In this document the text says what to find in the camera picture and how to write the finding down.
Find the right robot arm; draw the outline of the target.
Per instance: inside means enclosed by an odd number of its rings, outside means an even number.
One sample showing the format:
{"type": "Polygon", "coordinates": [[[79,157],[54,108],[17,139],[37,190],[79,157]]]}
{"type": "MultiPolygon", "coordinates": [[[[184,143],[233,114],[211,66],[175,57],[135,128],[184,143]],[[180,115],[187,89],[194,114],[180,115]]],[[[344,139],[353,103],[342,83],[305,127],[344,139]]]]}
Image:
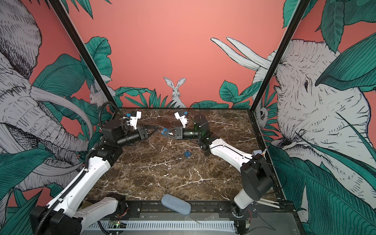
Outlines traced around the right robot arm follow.
{"type": "Polygon", "coordinates": [[[255,151],[253,154],[243,152],[217,137],[210,131],[209,123],[203,114],[195,115],[193,128],[188,128],[188,119],[182,112],[175,113],[182,126],[165,129],[163,135],[176,140],[197,140],[197,144],[205,153],[215,155],[241,174],[242,189],[232,199],[234,214],[240,214],[252,203],[279,208],[277,202],[263,199],[263,196],[275,184],[275,177],[270,164],[265,159],[266,151],[255,151]]]}

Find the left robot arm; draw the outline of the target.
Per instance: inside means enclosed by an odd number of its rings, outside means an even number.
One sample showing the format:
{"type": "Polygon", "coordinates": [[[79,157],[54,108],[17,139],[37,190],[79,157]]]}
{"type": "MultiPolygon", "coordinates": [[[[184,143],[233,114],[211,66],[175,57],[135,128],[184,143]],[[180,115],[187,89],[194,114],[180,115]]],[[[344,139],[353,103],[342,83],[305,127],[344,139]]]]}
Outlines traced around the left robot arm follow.
{"type": "Polygon", "coordinates": [[[80,173],[46,206],[30,212],[35,235],[80,235],[87,227],[114,212],[127,211],[125,198],[112,195],[80,210],[79,206],[96,182],[115,164],[124,146],[152,136],[157,126],[134,127],[128,118],[113,119],[102,128],[100,145],[90,151],[80,173]]]}

